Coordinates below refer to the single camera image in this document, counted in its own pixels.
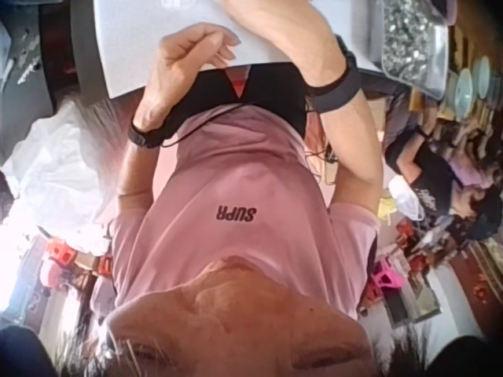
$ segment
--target white table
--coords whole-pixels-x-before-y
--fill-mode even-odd
[[[375,0],[312,0],[341,35],[367,71],[380,71],[368,58],[369,4]],[[236,25],[214,0],[171,0],[183,6],[166,9],[169,0],[94,0],[97,44],[111,98],[147,83],[158,41],[190,24],[206,21],[234,30],[243,41],[235,49],[235,65],[285,61],[268,42]]]

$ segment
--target plastic bag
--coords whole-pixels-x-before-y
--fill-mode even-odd
[[[54,117],[33,123],[2,170],[36,225],[63,236],[108,205],[127,140],[119,119],[109,101],[86,108],[71,95]]]
[[[407,185],[403,176],[395,176],[388,186],[391,196],[396,201],[398,211],[413,221],[424,220],[424,208],[414,191]]]

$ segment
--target person's right hand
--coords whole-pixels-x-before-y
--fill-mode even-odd
[[[309,85],[328,85],[346,70],[332,29],[308,0],[215,1],[241,26],[285,53]]]

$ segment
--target table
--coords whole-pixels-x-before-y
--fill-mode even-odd
[[[0,101],[0,166],[11,155],[14,146],[26,138],[31,124],[52,116],[55,104],[51,100],[43,69],[39,31],[38,6],[2,6],[2,22],[13,41],[9,58],[17,59],[7,78]],[[37,69],[18,83],[28,65],[39,60]]]
[[[360,69],[380,72],[367,58],[370,25],[369,4],[372,4],[373,1],[314,0],[313,3],[327,16],[334,33],[341,35],[348,48],[355,53]],[[151,9],[153,2],[159,3],[157,0],[148,0],[147,2],[138,3],[141,4],[138,6]],[[113,54],[105,54],[105,62],[104,51],[101,48],[100,53],[98,46],[103,47],[107,38],[117,38],[117,36],[111,35],[108,29],[105,33],[105,24],[113,21],[114,25],[118,25],[116,30],[119,30],[121,22],[128,25],[128,20],[130,20],[128,15],[123,15],[123,21],[121,21],[120,9],[117,9],[114,20],[109,20],[106,16],[103,16],[103,8],[112,6],[108,5],[109,3],[111,2],[100,2],[98,0],[72,0],[71,3],[75,65],[81,91],[88,104],[95,103],[105,97],[118,97],[145,85],[150,60],[154,56],[154,49],[158,39],[153,37],[152,45],[146,50],[148,52],[142,54],[145,55],[144,57],[138,59],[136,56],[120,56],[117,57],[117,63],[110,63],[115,57]],[[138,20],[138,24],[133,28],[134,32],[142,32],[141,25],[145,24],[145,27],[149,27],[147,26],[148,22]],[[121,35],[121,37],[124,37],[125,40],[128,39],[127,35]],[[120,70],[121,61],[130,66],[140,67],[141,71],[136,75],[121,73],[119,78],[112,79],[111,77]],[[126,67],[123,72],[129,73],[130,69],[130,67]],[[140,79],[129,77],[138,75],[141,77]]]

